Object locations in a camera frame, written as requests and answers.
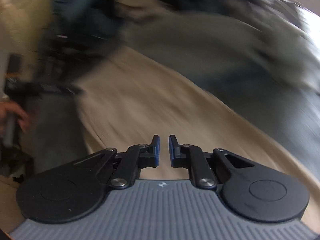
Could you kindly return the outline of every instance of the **silver bolt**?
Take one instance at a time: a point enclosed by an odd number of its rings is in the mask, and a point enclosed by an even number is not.
[[[116,187],[123,187],[127,184],[127,181],[125,179],[116,178],[111,180],[111,184]]]
[[[212,187],[213,185],[215,185],[215,182],[212,179],[205,178],[205,179],[199,180],[199,184],[202,187]]]

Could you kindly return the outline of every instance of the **gray handle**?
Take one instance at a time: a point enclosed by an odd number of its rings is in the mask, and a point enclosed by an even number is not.
[[[13,147],[13,138],[14,138],[14,132],[16,128],[16,121],[17,121],[17,115],[15,113],[8,113],[7,125],[4,131],[4,137],[2,141],[4,147],[6,148]]]

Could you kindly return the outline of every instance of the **human hand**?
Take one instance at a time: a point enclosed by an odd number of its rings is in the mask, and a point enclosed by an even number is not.
[[[8,113],[15,113],[18,116],[18,124],[22,131],[26,131],[30,126],[28,114],[13,101],[0,102],[0,134],[3,135],[5,129],[5,119]]]

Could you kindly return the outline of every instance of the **beige tablecloth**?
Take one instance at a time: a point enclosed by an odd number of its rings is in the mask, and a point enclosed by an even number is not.
[[[159,167],[143,169],[141,177],[183,179],[186,170],[170,167],[171,134],[204,151],[227,149],[304,183],[310,202],[302,221],[320,233],[320,182],[273,139],[177,72],[122,47],[79,85],[86,91],[80,111],[94,150],[98,143],[125,151],[158,134]]]

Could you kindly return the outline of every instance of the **gray ridged plate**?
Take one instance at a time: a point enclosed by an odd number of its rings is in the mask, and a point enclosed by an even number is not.
[[[230,212],[215,192],[189,180],[137,180],[113,190],[89,216],[66,224],[26,220],[14,240],[314,240],[299,220],[261,224]]]

